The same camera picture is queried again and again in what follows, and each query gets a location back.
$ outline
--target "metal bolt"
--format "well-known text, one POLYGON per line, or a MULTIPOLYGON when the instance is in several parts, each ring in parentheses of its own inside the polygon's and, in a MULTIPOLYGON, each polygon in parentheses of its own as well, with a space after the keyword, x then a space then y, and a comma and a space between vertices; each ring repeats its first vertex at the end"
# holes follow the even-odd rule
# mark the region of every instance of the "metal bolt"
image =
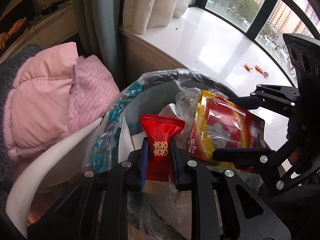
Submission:
POLYGON ((86 171, 86 172, 84 173, 84 175, 85 175, 87 178, 90 178, 90 177, 92 177, 92 176, 94 175, 94 172, 93 172, 93 171, 86 171))
POLYGON ((267 157, 267 156, 262 155, 262 156, 260 157, 260 162, 261 162, 261 163, 266 163, 267 161, 268 161, 268 157, 267 157))
POLYGON ((124 162, 121 163, 121 165, 122 165, 122 167, 124 167, 124 168, 129 168, 129 167, 131 166, 131 162, 129 162, 129 161, 124 161, 124 162))
POLYGON ((190 166, 190 167, 196 167, 196 166, 197 166, 197 162, 194 161, 194 160, 188 161, 187 164, 188 164, 188 166, 190 166))
POLYGON ((224 172, 224 174, 227 176, 227 177, 233 177, 233 175, 235 174, 232 170, 226 170, 224 172))
POLYGON ((283 183, 283 181, 282 180, 279 180, 278 182, 277 182, 277 189, 279 189, 279 190, 281 190, 281 189, 283 189, 283 186, 284 186, 284 183, 283 183))

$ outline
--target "gray fuzzy fabric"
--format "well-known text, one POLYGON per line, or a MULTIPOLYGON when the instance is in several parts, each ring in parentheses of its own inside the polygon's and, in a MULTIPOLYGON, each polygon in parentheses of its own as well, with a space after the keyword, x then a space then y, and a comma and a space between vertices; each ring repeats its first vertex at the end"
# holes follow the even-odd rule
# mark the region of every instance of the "gray fuzzy fabric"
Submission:
POLYGON ((12 167, 4 142, 4 106, 18 70, 28 58, 40 51, 41 48, 38 45, 28 45, 0 65, 0 206, 3 210, 5 210, 8 194, 12 187, 12 167))

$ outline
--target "dark green window frame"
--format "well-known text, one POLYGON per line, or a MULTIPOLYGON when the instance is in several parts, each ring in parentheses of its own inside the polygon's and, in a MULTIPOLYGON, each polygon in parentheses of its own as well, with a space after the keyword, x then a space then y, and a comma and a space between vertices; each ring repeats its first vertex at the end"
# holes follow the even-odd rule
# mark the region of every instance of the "dark green window frame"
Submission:
MULTIPOLYGON (((270 56, 270 58, 276 63, 276 65, 282 70, 282 72, 285 74, 285 76, 288 78, 290 83, 294 85, 294 83, 289 78, 288 74, 284 71, 284 69, 279 65, 279 63, 255 40, 260 31, 262 30, 264 24, 267 22, 269 16, 271 15, 274 7, 276 6, 276 3, 278 0, 265 0, 262 4, 257 16, 255 17, 254 21, 252 22, 250 28, 247 30, 247 32, 244 32, 242 29, 240 29, 238 26, 234 25, 233 23, 229 22, 224 17, 208 10, 205 8, 208 0, 194 0, 193 4, 189 5, 189 7, 199 7, 209 13, 214 14, 218 18, 228 22, 230 25, 235 27, 238 31, 243 33, 245 36, 247 36, 251 41, 253 41, 256 45, 258 45, 267 55, 270 56)), ((293 0, 282 0, 290 9, 301 19, 301 21, 305 24, 305 26, 310 30, 311 34, 316 38, 317 40, 320 40, 320 33, 317 30, 317 28, 314 26, 312 21, 308 18, 308 16, 305 14, 305 12, 293 1, 293 0)))

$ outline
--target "pink clothing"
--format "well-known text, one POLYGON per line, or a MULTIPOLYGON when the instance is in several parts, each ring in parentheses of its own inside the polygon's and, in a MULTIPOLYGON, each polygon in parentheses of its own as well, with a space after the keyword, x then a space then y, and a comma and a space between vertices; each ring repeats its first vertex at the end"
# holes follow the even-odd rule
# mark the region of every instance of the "pink clothing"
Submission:
POLYGON ((13 180, 46 149, 103 116, 119 89, 96 56, 78 58, 69 42, 19 69, 5 105, 4 139, 13 180))

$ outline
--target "gray curtain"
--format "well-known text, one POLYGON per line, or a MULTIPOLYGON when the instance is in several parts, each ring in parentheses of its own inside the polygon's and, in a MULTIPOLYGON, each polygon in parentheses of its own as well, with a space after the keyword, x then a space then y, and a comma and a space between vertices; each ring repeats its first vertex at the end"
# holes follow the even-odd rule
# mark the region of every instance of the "gray curtain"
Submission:
POLYGON ((118 35, 120 0, 73 0, 81 44, 99 57, 122 90, 126 87, 118 35))

